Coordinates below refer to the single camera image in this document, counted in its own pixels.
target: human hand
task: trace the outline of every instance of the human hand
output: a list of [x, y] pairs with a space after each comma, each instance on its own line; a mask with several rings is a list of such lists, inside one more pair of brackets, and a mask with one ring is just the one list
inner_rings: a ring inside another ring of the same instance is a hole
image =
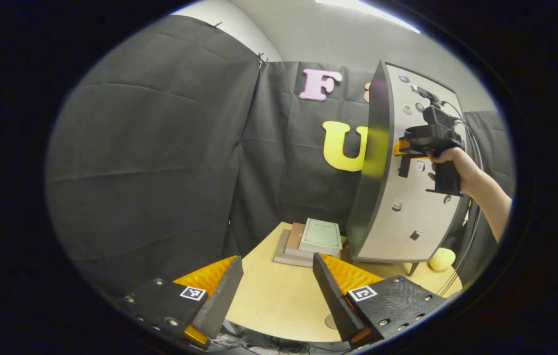
[[[480, 179], [483, 171], [478, 169], [474, 160], [465, 151], [461, 148], [450, 148], [444, 150], [438, 158], [434, 156], [432, 151], [429, 151], [427, 155], [432, 162], [433, 171], [437, 169], [436, 164], [453, 161], [459, 176], [461, 176], [461, 191], [470, 196], [474, 195], [477, 181]], [[428, 173], [428, 176], [430, 179], [435, 180], [433, 173]]]

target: brown book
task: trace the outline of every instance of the brown book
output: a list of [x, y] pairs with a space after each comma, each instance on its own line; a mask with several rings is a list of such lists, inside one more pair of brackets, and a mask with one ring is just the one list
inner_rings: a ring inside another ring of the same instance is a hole
[[299, 256], [301, 258], [309, 258], [312, 260], [314, 258], [314, 253], [311, 251], [299, 249], [301, 244], [301, 237], [303, 236], [303, 231], [306, 229], [306, 225], [301, 223], [293, 223], [292, 231], [290, 231], [290, 236], [288, 236], [288, 243], [285, 245], [285, 253], [288, 255]]
[[288, 236], [290, 231], [284, 229], [281, 238], [279, 238], [279, 244], [277, 244], [277, 251], [275, 251], [275, 258], [273, 261], [275, 263], [282, 263], [288, 265], [297, 265], [302, 267], [312, 267], [312, 258], [301, 258], [299, 256], [293, 256], [285, 254], [285, 246], [288, 243]]

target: black handle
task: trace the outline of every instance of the black handle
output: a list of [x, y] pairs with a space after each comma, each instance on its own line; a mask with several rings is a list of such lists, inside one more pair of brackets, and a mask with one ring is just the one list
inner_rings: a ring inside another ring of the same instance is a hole
[[461, 176], [456, 170], [454, 162], [444, 162], [436, 164], [435, 171], [435, 189], [426, 191], [443, 193], [446, 195], [462, 196], [461, 194]]

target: human arm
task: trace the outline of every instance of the human arm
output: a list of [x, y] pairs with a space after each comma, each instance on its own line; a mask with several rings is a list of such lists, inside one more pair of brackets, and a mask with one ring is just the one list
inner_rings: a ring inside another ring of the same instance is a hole
[[[444, 150], [438, 158], [434, 157], [434, 153], [429, 152], [428, 157], [432, 162], [433, 171], [436, 169], [436, 164], [454, 162], [454, 166], [461, 176], [461, 191], [477, 202], [487, 218], [493, 237], [499, 241], [509, 219], [513, 203], [511, 198], [502, 191], [502, 188], [491, 176], [478, 169], [474, 160], [461, 148]], [[432, 180], [435, 179], [433, 173], [429, 173], [428, 176]]]

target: green book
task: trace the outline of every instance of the green book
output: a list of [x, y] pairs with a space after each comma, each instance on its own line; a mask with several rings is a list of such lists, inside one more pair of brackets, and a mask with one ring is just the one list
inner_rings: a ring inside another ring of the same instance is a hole
[[338, 223], [308, 218], [299, 249], [336, 255], [342, 248]]

